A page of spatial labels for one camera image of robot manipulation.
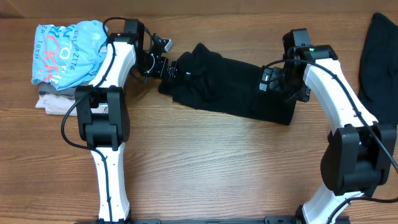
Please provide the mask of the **black t-shirt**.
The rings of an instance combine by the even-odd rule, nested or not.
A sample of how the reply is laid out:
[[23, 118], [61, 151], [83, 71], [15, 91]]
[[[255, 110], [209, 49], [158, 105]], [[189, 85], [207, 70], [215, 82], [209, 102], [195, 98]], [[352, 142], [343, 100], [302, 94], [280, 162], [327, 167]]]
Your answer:
[[179, 82], [162, 81], [158, 91], [182, 105], [289, 125], [295, 101], [262, 91], [264, 69], [224, 58], [199, 43], [177, 59]]

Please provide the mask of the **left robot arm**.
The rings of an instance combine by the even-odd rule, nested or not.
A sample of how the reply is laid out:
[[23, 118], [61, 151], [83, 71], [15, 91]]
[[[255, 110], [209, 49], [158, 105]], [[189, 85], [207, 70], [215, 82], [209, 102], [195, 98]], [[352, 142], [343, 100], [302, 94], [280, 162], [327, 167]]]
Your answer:
[[97, 76], [75, 91], [76, 115], [85, 149], [96, 166], [100, 208], [97, 223], [132, 223], [124, 181], [124, 148], [130, 135], [130, 120], [124, 84], [131, 70], [145, 78], [173, 82], [178, 65], [164, 54], [173, 46], [171, 39], [150, 35], [144, 49], [145, 25], [125, 19], [122, 33], [107, 36], [107, 54]]

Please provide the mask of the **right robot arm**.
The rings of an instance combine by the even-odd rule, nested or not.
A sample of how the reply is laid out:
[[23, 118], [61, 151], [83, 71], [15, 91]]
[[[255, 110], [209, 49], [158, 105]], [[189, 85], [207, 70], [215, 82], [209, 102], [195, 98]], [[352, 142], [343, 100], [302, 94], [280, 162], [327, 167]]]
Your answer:
[[329, 45], [291, 47], [280, 60], [263, 66], [260, 89], [306, 101], [312, 91], [328, 122], [328, 147], [321, 159], [322, 184], [295, 215], [265, 217], [265, 223], [349, 223], [342, 211], [354, 201], [396, 203], [373, 196], [387, 182], [397, 134], [381, 125], [350, 87]]

